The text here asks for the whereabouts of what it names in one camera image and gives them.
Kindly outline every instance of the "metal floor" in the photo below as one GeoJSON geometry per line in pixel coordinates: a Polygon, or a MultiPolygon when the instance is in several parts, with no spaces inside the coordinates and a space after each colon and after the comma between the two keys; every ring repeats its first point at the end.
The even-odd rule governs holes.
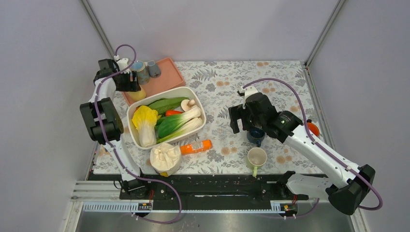
{"type": "MultiPolygon", "coordinates": [[[[309,203],[299,203],[300,212],[311,208],[309,203]]],[[[315,211],[306,217],[284,221],[274,214],[184,214],[183,218],[170,225],[161,225],[135,220],[130,213],[82,212],[77,232],[350,232],[354,231],[351,219],[333,208],[329,203],[320,203],[315,211]]],[[[149,219],[167,221],[175,214],[153,213],[149,219]]]]}

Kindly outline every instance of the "small cup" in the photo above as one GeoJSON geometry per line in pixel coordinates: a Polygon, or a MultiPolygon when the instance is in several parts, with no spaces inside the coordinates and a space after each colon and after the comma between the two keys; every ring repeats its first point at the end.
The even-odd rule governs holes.
{"type": "Polygon", "coordinates": [[[254,147],[248,152],[247,164],[253,172],[252,176],[256,177],[258,168],[262,167],[268,160],[268,155],[266,152],[259,147],[254,147]]]}
{"type": "Polygon", "coordinates": [[[148,72],[150,77],[158,78],[159,76],[161,76],[161,70],[158,67],[158,64],[155,63],[155,61],[150,60],[146,64],[148,65],[148,72]]]}
{"type": "Polygon", "coordinates": [[[261,147],[265,135],[266,133],[262,129],[254,128],[248,131],[246,137],[248,138],[249,142],[256,144],[257,147],[261,147]]]}
{"type": "Polygon", "coordinates": [[[148,73],[148,68],[145,65],[145,62],[136,61],[134,64],[132,64],[131,70],[137,72],[137,79],[140,85],[148,84],[150,76],[148,73]]]}

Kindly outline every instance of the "orange package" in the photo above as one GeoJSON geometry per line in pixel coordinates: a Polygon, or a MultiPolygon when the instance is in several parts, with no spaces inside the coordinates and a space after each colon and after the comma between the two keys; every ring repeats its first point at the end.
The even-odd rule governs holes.
{"type": "Polygon", "coordinates": [[[211,140],[203,140],[201,142],[196,142],[193,144],[188,144],[185,146],[181,146],[181,153],[182,155],[197,153],[201,151],[206,151],[212,148],[211,140]]]}

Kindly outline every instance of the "green mug handle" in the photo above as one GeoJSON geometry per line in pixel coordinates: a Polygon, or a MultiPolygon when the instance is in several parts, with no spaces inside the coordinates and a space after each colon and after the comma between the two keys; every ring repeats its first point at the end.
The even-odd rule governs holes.
{"type": "Polygon", "coordinates": [[[257,171],[258,171],[258,167],[253,167],[253,174],[252,174],[253,177],[256,177],[257,171]]]}

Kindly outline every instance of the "white wall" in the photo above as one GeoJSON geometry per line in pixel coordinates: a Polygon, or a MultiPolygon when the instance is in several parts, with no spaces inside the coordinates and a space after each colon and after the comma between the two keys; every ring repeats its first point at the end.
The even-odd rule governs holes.
{"type": "Polygon", "coordinates": [[[384,207],[366,212],[372,232],[409,227],[408,9],[408,0],[348,1],[310,69],[337,151],[376,169],[384,207]]]}
{"type": "Polygon", "coordinates": [[[138,59],[305,60],[337,0],[89,0],[138,59]]]}
{"type": "Polygon", "coordinates": [[[0,231],[59,229],[93,146],[79,105],[107,57],[80,1],[0,1],[0,231]]]}

